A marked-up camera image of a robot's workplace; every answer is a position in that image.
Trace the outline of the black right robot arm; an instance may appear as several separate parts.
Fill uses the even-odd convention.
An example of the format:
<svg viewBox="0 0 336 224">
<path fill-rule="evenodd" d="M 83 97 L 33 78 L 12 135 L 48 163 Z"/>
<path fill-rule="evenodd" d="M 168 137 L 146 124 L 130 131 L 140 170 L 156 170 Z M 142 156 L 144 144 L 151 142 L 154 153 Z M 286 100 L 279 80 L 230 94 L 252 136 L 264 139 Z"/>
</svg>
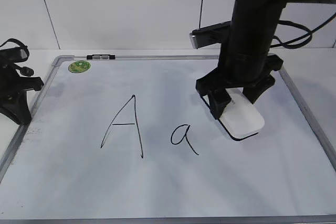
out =
<svg viewBox="0 0 336 224">
<path fill-rule="evenodd" d="M 278 25 L 292 26 L 281 20 L 289 3 L 333 4 L 335 0 L 235 0 L 230 21 L 198 28 L 190 33 L 195 49 L 220 44 L 217 67 L 196 82 L 200 96 L 208 97 L 209 109 L 219 119 L 231 101 L 230 88 L 242 88 L 243 95 L 254 103 L 275 84 L 271 75 L 283 61 L 270 55 Z"/>
</svg>

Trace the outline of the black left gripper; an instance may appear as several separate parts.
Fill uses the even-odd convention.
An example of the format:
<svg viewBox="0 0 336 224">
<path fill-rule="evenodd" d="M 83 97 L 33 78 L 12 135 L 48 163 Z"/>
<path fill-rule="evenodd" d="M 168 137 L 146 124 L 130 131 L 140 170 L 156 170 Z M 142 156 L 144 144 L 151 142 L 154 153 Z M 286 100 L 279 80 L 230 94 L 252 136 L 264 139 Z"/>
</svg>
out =
<svg viewBox="0 0 336 224">
<path fill-rule="evenodd" d="M 33 69 L 18 65 L 28 57 L 29 51 L 20 47 L 1 50 L 1 114 L 18 125 L 32 120 L 27 91 L 40 91 L 44 86 L 40 77 L 33 76 Z"/>
</svg>

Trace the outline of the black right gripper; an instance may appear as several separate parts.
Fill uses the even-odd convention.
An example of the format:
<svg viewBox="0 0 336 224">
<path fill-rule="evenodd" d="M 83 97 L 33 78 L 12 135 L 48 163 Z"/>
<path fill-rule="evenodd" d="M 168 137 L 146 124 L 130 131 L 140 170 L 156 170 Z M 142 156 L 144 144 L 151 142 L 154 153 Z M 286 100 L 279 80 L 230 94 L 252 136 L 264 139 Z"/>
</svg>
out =
<svg viewBox="0 0 336 224">
<path fill-rule="evenodd" d="M 271 72 L 279 71 L 283 62 L 275 54 L 250 60 L 236 58 L 226 64 L 219 62 L 214 70 L 196 80 L 196 90 L 201 96 L 208 94 L 211 114 L 218 120 L 232 100 L 225 89 L 243 88 L 243 95 L 254 104 L 275 84 Z"/>
</svg>

